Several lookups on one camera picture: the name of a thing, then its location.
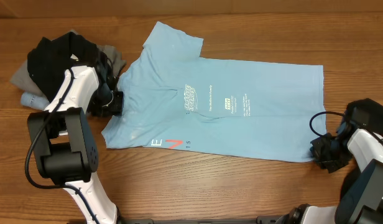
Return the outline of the light blue printed t-shirt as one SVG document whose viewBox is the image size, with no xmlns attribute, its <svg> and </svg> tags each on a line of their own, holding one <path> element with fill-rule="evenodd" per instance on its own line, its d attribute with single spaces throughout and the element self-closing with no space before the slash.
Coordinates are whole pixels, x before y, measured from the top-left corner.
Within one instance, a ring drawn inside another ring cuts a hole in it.
<svg viewBox="0 0 383 224">
<path fill-rule="evenodd" d="M 120 76 L 122 115 L 103 129 L 111 149 L 161 147 L 308 162 L 326 132 L 321 65 L 201 57 L 203 39 L 161 22 Z"/>
</svg>

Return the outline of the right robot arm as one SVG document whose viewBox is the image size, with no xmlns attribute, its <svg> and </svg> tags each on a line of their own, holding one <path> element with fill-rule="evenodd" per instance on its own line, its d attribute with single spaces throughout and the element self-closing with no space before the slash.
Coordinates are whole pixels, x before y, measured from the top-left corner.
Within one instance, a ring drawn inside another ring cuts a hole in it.
<svg viewBox="0 0 383 224">
<path fill-rule="evenodd" d="M 338 206 L 303 204 L 277 223 L 383 223 L 383 106 L 354 101 L 341 117 L 336 135 L 318 135 L 310 148 L 315 163 L 330 173 L 357 162 L 344 179 Z"/>
</svg>

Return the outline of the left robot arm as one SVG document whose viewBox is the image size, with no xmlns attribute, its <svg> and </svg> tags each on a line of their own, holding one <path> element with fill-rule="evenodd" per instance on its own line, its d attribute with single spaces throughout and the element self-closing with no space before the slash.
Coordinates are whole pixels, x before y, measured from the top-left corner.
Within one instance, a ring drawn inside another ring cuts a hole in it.
<svg viewBox="0 0 383 224">
<path fill-rule="evenodd" d="M 64 81 L 51 104 L 27 118 L 31 145 L 24 172 L 31 185 L 44 189 L 30 175 L 30 158 L 34 157 L 40 176 L 53 182 L 50 189 L 68 192 L 87 223 L 124 223 L 98 177 L 98 147 L 86 118 L 98 88 L 93 67 L 75 66 L 64 71 Z"/>
</svg>

